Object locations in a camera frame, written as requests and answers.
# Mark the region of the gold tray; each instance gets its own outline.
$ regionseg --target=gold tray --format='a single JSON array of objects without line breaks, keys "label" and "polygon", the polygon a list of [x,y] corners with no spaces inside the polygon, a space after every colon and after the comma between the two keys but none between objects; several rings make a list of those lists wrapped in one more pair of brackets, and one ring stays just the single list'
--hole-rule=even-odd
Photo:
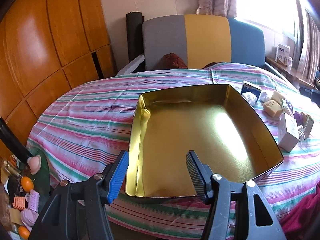
[{"label": "gold tray", "polygon": [[154,203],[196,195],[186,167],[189,150],[214,173],[241,183],[283,162],[268,128],[232,86],[147,92],[132,122],[126,194]]}]

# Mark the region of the tablecloth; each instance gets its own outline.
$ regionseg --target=tablecloth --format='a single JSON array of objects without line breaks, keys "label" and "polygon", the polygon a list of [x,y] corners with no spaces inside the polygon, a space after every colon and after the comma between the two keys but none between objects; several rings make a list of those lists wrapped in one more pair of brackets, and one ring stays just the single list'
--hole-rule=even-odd
[{"label": "tablecloth", "polygon": [[[221,84],[241,90],[247,80],[264,90],[278,90],[296,111],[315,120],[311,135],[290,152],[284,163],[258,185],[279,220],[320,181],[320,110],[289,83],[273,74],[242,64],[220,63],[206,70],[178,69],[132,73],[78,86],[57,99],[33,127],[28,148],[42,150],[48,159],[51,182],[78,182],[101,172],[128,149],[132,118],[138,96],[147,91],[178,86]],[[278,119],[268,116],[258,101],[255,111],[277,140]],[[166,239],[200,238],[208,206],[199,200],[167,204],[137,204],[123,189],[114,203],[106,206],[109,220],[124,227]],[[234,231],[231,206],[228,237]]]}]

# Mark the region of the sofa armrest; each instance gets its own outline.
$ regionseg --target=sofa armrest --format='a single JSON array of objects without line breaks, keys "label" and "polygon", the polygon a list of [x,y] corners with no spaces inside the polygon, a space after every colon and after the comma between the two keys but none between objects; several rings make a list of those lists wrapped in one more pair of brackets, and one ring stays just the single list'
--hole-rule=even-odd
[{"label": "sofa armrest", "polygon": [[289,82],[289,80],[287,80],[279,71],[277,71],[273,66],[271,66],[270,64],[268,64],[267,62],[265,62],[264,65],[264,69],[268,70],[269,72],[271,72],[272,74],[276,75],[277,77],[281,78],[282,80]]},{"label": "sofa armrest", "polygon": [[132,73],[143,61],[144,61],[143,54],[137,56],[134,60],[129,62],[124,68],[120,69],[120,71],[117,73],[117,76]]}]

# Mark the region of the ribbed rubber pad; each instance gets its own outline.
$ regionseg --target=ribbed rubber pad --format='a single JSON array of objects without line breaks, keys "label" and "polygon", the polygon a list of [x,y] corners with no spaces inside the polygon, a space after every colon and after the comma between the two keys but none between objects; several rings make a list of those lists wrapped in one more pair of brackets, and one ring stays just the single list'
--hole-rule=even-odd
[{"label": "ribbed rubber pad", "polygon": [[193,187],[196,190],[197,196],[202,200],[202,202],[206,202],[208,199],[206,195],[206,182],[204,178],[201,176],[198,165],[196,164],[195,157],[197,159],[198,157],[196,155],[193,156],[192,154],[195,152],[192,152],[193,151],[189,151],[186,155],[187,168],[193,183]]},{"label": "ribbed rubber pad", "polygon": [[127,151],[124,152],[122,158],[119,160],[119,164],[116,167],[110,182],[109,182],[109,192],[107,195],[108,203],[111,204],[114,199],[118,197],[124,176],[127,173],[129,166],[129,154]]}]

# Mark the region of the blue gripper pad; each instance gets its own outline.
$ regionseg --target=blue gripper pad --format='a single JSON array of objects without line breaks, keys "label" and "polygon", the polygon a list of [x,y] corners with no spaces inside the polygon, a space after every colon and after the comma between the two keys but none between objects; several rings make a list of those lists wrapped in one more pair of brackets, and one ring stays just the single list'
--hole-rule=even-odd
[{"label": "blue gripper pad", "polygon": [[197,196],[203,203],[207,204],[209,199],[213,197],[213,190],[210,176],[212,171],[208,165],[202,164],[194,151],[189,151],[186,156],[187,169],[191,177],[193,187]]},{"label": "blue gripper pad", "polygon": [[129,153],[127,151],[121,151],[106,176],[106,181],[109,181],[109,189],[107,194],[109,205],[118,197],[124,176],[127,173],[128,166]]}]

